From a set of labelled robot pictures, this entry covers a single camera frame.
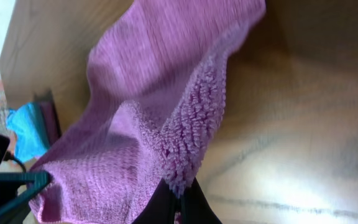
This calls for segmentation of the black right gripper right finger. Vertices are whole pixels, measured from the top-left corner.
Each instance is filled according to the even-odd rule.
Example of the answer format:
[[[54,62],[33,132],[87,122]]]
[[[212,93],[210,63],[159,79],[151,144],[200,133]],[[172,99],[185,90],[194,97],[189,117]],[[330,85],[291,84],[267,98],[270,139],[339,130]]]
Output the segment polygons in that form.
[[[181,224],[222,224],[209,206],[197,179],[185,189],[180,206]]]

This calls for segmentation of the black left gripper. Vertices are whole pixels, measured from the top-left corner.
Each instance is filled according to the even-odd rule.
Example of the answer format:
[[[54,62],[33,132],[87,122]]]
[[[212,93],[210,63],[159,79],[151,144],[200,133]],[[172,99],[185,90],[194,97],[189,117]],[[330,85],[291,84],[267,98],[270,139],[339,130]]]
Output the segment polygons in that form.
[[[22,224],[30,213],[29,201],[50,183],[50,174],[0,172],[0,224]]]

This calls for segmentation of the purple microfiber cloth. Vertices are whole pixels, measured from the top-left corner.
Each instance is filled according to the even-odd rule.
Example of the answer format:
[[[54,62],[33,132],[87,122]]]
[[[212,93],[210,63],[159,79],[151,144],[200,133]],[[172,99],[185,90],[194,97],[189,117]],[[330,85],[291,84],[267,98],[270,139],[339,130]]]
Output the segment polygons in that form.
[[[41,223],[132,223],[157,184],[195,178],[223,119],[226,66],[263,1],[136,0],[91,50],[91,98],[33,165],[51,183],[30,201]]]

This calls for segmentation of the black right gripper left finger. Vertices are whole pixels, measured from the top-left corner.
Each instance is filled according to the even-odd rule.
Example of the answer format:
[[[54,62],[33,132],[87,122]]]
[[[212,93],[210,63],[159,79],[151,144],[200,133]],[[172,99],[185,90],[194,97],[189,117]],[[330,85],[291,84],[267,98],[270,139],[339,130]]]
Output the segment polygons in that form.
[[[177,198],[161,179],[148,204],[133,224],[174,224]]]

